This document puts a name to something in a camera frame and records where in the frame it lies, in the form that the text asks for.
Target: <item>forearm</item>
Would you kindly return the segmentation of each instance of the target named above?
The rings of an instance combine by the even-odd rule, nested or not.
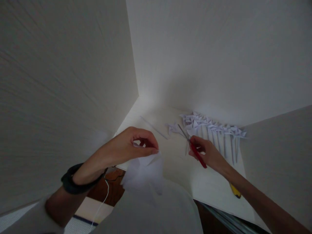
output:
[[[226,166],[220,173],[242,193],[272,233],[310,233],[233,167]]]
[[[45,210],[58,225],[64,228],[78,210],[87,193],[69,194],[62,186],[47,200]]]

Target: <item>white sleeve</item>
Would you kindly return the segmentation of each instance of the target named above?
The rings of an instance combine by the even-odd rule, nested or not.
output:
[[[64,228],[60,227],[45,209],[47,197],[24,214],[18,221],[4,230],[1,234],[8,233],[34,233],[34,234],[63,234]]]

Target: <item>wristwatch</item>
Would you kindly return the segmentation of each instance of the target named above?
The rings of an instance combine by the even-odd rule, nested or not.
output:
[[[107,172],[107,168],[106,168],[103,174],[101,174],[99,178],[97,178],[95,181],[86,185],[77,185],[73,182],[72,176],[75,174],[76,171],[78,171],[78,169],[81,167],[82,164],[83,163],[72,166],[71,168],[68,169],[65,175],[63,175],[61,178],[64,189],[66,190],[66,192],[70,194],[81,194],[81,193],[87,192],[94,185],[96,185]]]

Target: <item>wire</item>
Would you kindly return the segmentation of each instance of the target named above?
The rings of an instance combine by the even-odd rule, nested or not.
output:
[[[106,180],[105,180],[105,182],[106,182],[106,184],[107,184],[107,195],[106,195],[106,198],[107,198],[107,197],[108,197],[108,193],[109,193],[109,191],[110,191],[110,186],[108,185],[108,183],[107,183]],[[90,230],[90,231],[92,231],[92,227],[93,227],[93,223],[94,223],[94,221],[95,221],[95,218],[97,217],[98,212],[99,212],[101,206],[102,206],[102,205],[104,204],[104,202],[106,201],[106,198],[105,198],[104,201],[101,203],[101,205],[100,205],[99,208],[97,209],[96,214],[95,214],[94,217],[93,217],[93,221],[92,221],[92,224],[91,224],[91,230]]]

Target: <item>white wall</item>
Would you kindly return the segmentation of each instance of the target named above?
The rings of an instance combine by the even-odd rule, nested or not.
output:
[[[2,1],[0,214],[60,186],[138,97],[125,1]]]
[[[312,106],[246,126],[246,178],[312,231]],[[255,216],[257,222],[262,220]]]
[[[127,0],[139,94],[248,125],[312,104],[310,0]]]

